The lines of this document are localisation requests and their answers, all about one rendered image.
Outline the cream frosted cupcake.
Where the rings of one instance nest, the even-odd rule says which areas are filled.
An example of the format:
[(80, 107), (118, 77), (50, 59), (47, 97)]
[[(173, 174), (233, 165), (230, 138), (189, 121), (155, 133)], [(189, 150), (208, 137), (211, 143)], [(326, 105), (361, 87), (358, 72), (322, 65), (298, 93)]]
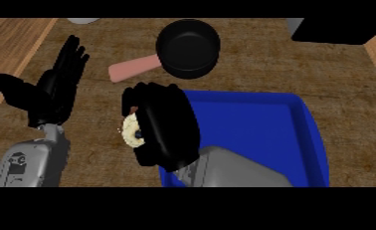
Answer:
[(120, 127), (124, 142), (131, 148), (137, 148), (146, 143), (137, 119), (137, 109), (137, 107), (131, 107), (130, 113), (123, 120), (123, 126)]

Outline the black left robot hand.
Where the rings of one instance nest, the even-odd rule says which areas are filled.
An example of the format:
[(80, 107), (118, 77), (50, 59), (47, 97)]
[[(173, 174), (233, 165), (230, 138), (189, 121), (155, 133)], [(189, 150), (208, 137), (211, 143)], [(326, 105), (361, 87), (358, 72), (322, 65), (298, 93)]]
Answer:
[(28, 113), (30, 127), (46, 123), (62, 125), (68, 120), (89, 59), (80, 38), (71, 35), (55, 66), (43, 73), (36, 85), (0, 73), (0, 93), (6, 104)]

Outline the black appliance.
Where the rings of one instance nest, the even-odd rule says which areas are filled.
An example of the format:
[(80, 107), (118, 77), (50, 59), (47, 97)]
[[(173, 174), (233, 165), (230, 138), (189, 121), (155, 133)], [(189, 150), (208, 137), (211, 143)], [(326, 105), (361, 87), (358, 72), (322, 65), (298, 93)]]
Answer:
[(376, 22), (369, 18), (302, 18), (291, 40), (327, 44), (363, 45), (376, 36)]

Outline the pale grey round object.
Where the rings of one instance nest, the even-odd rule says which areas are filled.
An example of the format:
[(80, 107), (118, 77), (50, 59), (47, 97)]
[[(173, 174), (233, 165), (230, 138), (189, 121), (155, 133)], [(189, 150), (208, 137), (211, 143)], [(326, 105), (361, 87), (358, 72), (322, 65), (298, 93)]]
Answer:
[(74, 24), (86, 25), (86, 24), (96, 22), (97, 20), (100, 20), (100, 18), (68, 18), (68, 20)]

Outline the blue tray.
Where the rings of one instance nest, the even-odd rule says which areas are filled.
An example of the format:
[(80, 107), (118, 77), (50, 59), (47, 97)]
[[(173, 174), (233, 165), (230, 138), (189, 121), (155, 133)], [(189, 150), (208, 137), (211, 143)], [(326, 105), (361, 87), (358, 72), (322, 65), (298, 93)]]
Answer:
[[(282, 173), (295, 187), (329, 185), (320, 132), (299, 96), (212, 91), (186, 95), (199, 125), (199, 149), (229, 149)], [(161, 179), (165, 187), (187, 187), (174, 172), (164, 171)]]

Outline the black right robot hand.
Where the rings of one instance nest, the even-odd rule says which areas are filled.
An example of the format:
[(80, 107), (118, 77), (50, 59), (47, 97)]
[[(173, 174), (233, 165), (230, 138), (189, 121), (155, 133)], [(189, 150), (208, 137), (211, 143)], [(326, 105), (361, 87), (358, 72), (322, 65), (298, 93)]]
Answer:
[(199, 128), (184, 91), (176, 84), (137, 83), (123, 94), (123, 115), (136, 108), (145, 144), (134, 149), (140, 166), (180, 170), (199, 158)]

